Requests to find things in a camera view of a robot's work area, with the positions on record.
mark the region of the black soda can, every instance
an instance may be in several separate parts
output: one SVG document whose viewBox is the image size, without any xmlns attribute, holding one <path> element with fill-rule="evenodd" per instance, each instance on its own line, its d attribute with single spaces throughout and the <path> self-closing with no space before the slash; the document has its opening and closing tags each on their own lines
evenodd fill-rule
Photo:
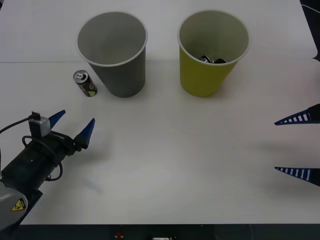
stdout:
<svg viewBox="0 0 320 240">
<path fill-rule="evenodd" d="M 85 70 L 76 71 L 73 74 L 73 80 L 87 97 L 93 97 L 97 94 L 98 89 Z"/>
</svg>

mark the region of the cup rim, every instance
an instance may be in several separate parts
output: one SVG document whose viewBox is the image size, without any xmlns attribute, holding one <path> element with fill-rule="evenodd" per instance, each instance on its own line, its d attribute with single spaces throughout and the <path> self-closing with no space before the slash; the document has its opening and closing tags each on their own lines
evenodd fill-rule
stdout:
<svg viewBox="0 0 320 240">
<path fill-rule="evenodd" d="M 228 14 L 228 15 L 234 17 L 234 18 L 237 19 L 240 23 L 242 23 L 242 25 L 244 26 L 246 32 L 248 33 L 248 45 L 247 45 L 246 50 L 244 51 L 244 53 L 243 53 L 240 57 L 238 57 L 238 58 L 235 59 L 235 60 L 229 61 L 229 62 L 227 62 L 227 63 L 212 64 L 212 63 L 209 63 L 209 62 L 201 61 L 201 60 L 195 58 L 194 56 L 192 56 L 190 53 L 188 53 L 188 51 L 184 48 L 184 46 L 183 46 L 182 43 L 181 43 L 181 40 L 180 40 L 180 29 L 181 29 L 182 25 L 185 23 L 185 21 L 186 21 L 188 18 L 192 17 L 193 15 L 196 15 L 196 14 L 199 14 L 199 13 L 204 13 L 204 12 L 220 12 L 220 13 L 225 13 L 225 14 Z M 233 15 L 232 13 L 229 13 L 229 12 L 224 11 L 224 10 L 218 10 L 218 9 L 201 10 L 201 11 L 197 11 L 197 12 L 195 12 L 195 13 L 187 16 L 187 17 L 182 21 L 182 23 L 180 24 L 180 26 L 179 26 L 179 28 L 178 28 L 177 37 L 178 37 L 179 46 L 180 46 L 180 48 L 184 51 L 185 54 L 187 54 L 191 59 L 197 61 L 198 63 L 201 63 L 201 64 L 203 64 L 203 65 L 207 65 L 207 66 L 211 66 L 211 67 L 228 66 L 228 65 L 232 65 L 232 64 L 238 62 L 239 60 L 241 60 L 241 59 L 248 53 L 248 51 L 249 51 L 249 49 L 250 49 L 250 46 L 251 46 L 251 34 L 250 34 L 250 31 L 249 31 L 247 25 L 246 25 L 240 18 L 238 18 L 237 16 Z"/>
<path fill-rule="evenodd" d="M 143 26 L 144 28 L 144 31 L 145 31 L 145 40 L 144 40 L 144 43 L 143 43 L 143 46 L 141 47 L 141 49 L 137 52 L 137 54 L 135 54 L 133 57 L 129 58 L 128 60 L 125 60 L 123 62 L 119 62 L 119 63 L 115 63 L 115 64 L 100 64 L 100 63 L 96 63 L 94 61 L 91 61 L 89 59 L 87 59 L 80 51 L 79 49 L 79 46 L 78 46 L 78 38 L 79 38 L 79 34 L 82 30 L 82 28 L 90 21 L 92 20 L 93 18 L 97 17 L 97 16 L 100 16 L 102 14 L 110 14 L 110 13 L 121 13 L 121 14 L 127 14 L 127 15 L 130 15 L 134 18 L 136 18 Z M 131 14 L 131 13 L 128 13 L 126 11 L 105 11 L 105 12 L 102 12 L 102 13 L 99 13 L 99 14 L 96 14 L 94 16 L 91 16 L 90 18 L 88 18 L 84 24 L 80 27 L 80 29 L 78 30 L 78 34 L 76 35 L 76 40 L 75 40 L 75 44 L 76 44 L 76 49 L 79 53 L 79 55 L 89 64 L 92 64 L 92 65 L 95 65 L 95 66 L 98 66 L 98 67 L 117 67 L 117 66 L 121 66 L 121 65 L 124 65 L 124 64 L 127 64 L 129 62 L 131 62 L 132 60 L 136 59 L 141 53 L 142 51 L 145 49 L 146 45 L 147 45 L 147 41 L 148 41 L 148 30 L 147 30 L 147 27 L 146 25 L 137 17 L 135 16 L 134 14 Z"/>
</svg>

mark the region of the can lid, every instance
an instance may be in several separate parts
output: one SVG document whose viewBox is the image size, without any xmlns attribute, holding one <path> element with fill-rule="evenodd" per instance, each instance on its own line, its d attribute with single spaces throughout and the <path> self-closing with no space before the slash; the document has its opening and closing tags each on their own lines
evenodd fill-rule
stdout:
<svg viewBox="0 0 320 240">
<path fill-rule="evenodd" d="M 82 84 L 84 83 L 89 77 L 89 74 L 85 70 L 78 70 L 73 74 L 73 80 L 77 84 Z"/>
</svg>

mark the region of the robotic arm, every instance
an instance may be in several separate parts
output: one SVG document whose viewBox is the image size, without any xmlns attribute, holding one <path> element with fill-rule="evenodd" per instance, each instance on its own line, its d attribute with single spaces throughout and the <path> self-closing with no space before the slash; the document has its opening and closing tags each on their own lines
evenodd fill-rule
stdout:
<svg viewBox="0 0 320 240">
<path fill-rule="evenodd" d="M 22 138 L 24 150 L 1 171 L 0 237 L 9 236 L 28 215 L 43 195 L 39 187 L 44 181 L 51 182 L 61 178 L 62 160 L 76 151 L 88 148 L 95 119 L 71 139 L 67 135 L 51 131 L 65 113 L 63 110 L 46 118 L 33 112 L 28 118 L 0 130 L 2 133 L 10 127 L 28 121 L 31 132 L 31 136 Z M 27 144 L 26 139 L 31 139 L 30 143 Z M 56 167 L 60 169 L 59 176 L 52 178 L 50 174 Z"/>
</svg>

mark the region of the black cable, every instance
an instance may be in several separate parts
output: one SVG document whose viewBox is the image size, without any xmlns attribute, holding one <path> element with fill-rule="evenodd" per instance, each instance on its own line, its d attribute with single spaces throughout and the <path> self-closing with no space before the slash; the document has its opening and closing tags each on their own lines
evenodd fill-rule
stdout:
<svg viewBox="0 0 320 240">
<path fill-rule="evenodd" d="M 33 137 L 33 136 L 23 136 L 22 137 L 22 143 L 23 145 L 26 147 L 28 144 L 26 143 L 26 139 L 31 139 L 32 141 L 35 141 L 36 143 L 42 145 L 43 147 L 45 147 L 53 156 L 53 162 L 55 159 L 57 159 L 57 155 L 56 153 L 47 145 L 45 144 L 43 141 Z M 60 169 L 60 173 L 59 173 L 59 176 L 57 176 L 56 178 L 51 178 L 51 177 L 47 177 L 45 180 L 48 181 L 48 182 L 52 182 L 52 181 L 56 181 L 58 179 L 60 179 L 62 177 L 62 174 L 63 174 L 63 167 L 62 167 L 62 164 L 61 162 L 59 162 L 58 164 L 59 166 L 59 169 Z"/>
<path fill-rule="evenodd" d="M 14 122 L 14 123 L 12 123 L 12 124 L 10 124 L 10 125 L 2 128 L 2 129 L 0 130 L 0 134 L 2 134 L 4 131 L 6 131 L 6 130 L 8 130 L 8 129 L 10 129 L 10 128 L 16 126 L 16 125 L 18 125 L 18 124 L 21 124 L 21 123 L 23 123 L 23 122 L 28 121 L 28 120 L 31 119 L 31 118 L 32 118 L 31 116 L 28 116 L 28 117 L 26 117 L 26 118 L 24 118 L 24 119 L 22 119 L 22 120 L 20 120 L 20 121 L 16 121 L 16 122 Z M 0 179 L 1 179 L 1 150 L 0 150 Z"/>
<path fill-rule="evenodd" d="M 6 126 L 5 128 L 2 128 L 2 129 L 0 130 L 0 134 L 2 134 L 4 131 L 6 131 L 6 130 L 8 130 L 8 129 L 10 129 L 10 128 L 16 126 L 16 125 L 18 125 L 18 124 L 21 124 L 21 123 L 23 123 L 23 122 L 25 122 L 25 121 L 28 121 L 29 119 L 31 119 L 31 117 L 28 116 L 27 118 L 24 118 L 24 119 L 22 119 L 22 120 L 20 120 L 20 121 L 16 121 L 16 122 L 14 122 L 14 123 Z"/>
</svg>

